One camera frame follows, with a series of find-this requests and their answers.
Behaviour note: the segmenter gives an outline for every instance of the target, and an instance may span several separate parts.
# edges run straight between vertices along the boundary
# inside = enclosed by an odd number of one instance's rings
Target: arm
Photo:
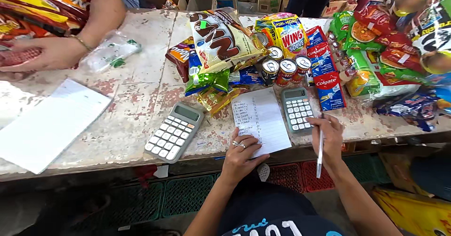
[[[222,213],[237,184],[257,165],[269,157],[269,154],[266,154],[248,161],[251,155],[262,145],[257,144],[258,139],[251,135],[238,136],[238,131],[239,129],[235,128],[232,134],[232,140],[222,166],[221,176],[215,182],[184,236],[216,235]],[[234,146],[232,141],[242,142],[246,149],[241,146]]]
[[[324,133],[324,167],[335,183],[341,203],[355,230],[359,235],[365,236],[402,236],[341,159],[343,126],[335,117],[324,115],[324,118],[308,118],[312,125],[316,125],[312,132],[313,149],[318,153],[321,129]]]

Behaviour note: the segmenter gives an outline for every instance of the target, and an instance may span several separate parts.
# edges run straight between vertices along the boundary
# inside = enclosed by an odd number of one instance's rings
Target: calculator
[[[307,122],[307,118],[313,118],[313,112],[305,88],[283,90],[282,104],[291,132],[312,131],[313,126]]]
[[[145,152],[173,164],[188,147],[203,120],[203,112],[178,102],[161,126],[150,136]]]

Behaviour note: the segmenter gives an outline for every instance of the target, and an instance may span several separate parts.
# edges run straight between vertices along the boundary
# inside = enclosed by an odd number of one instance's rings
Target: notepad
[[[39,174],[110,102],[66,79],[48,98],[0,130],[0,157]]]
[[[272,87],[239,95],[232,100],[232,108],[240,135],[254,135],[262,144],[253,157],[291,147]]]

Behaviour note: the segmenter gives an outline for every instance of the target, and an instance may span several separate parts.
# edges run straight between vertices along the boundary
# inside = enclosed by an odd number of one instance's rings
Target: tin can
[[[277,78],[279,72],[279,62],[273,59],[266,58],[262,63],[262,78],[263,86],[271,87],[274,85],[274,80]]]
[[[312,66],[312,60],[305,55],[299,55],[296,57],[296,65],[297,70],[293,78],[291,79],[292,83],[300,83],[305,74],[307,74],[308,70]]]
[[[262,43],[264,47],[266,47],[269,43],[268,37],[264,33],[261,32],[254,32],[257,36],[258,40]]]
[[[280,62],[283,59],[282,49],[278,46],[270,46],[269,50],[269,58]]]
[[[296,62],[292,59],[283,59],[280,61],[280,72],[276,79],[276,84],[285,87],[296,73]]]

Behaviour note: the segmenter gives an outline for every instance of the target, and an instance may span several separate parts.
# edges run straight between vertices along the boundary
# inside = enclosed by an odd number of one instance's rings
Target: bracelet
[[[80,37],[75,36],[75,35],[71,35],[71,38],[76,38],[78,41],[80,41],[80,43],[82,43],[82,45],[88,50],[88,51],[92,51],[93,49],[88,46]]]

